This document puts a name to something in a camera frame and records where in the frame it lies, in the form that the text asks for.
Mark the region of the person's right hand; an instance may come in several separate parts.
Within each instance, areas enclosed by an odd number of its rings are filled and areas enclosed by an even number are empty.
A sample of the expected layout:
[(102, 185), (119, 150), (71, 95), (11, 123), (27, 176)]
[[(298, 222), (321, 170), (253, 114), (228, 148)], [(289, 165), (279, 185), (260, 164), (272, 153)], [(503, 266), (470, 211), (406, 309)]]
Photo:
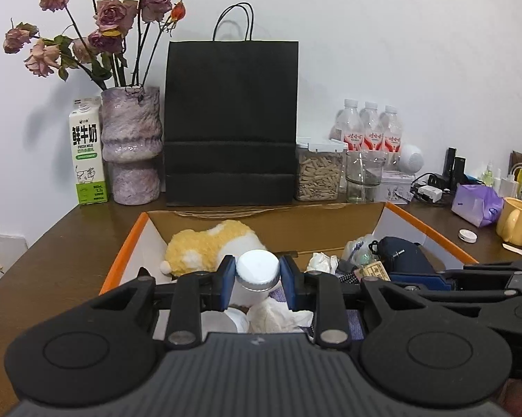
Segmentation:
[(498, 397), (498, 404), (511, 416), (522, 417), (522, 382), (509, 379)]

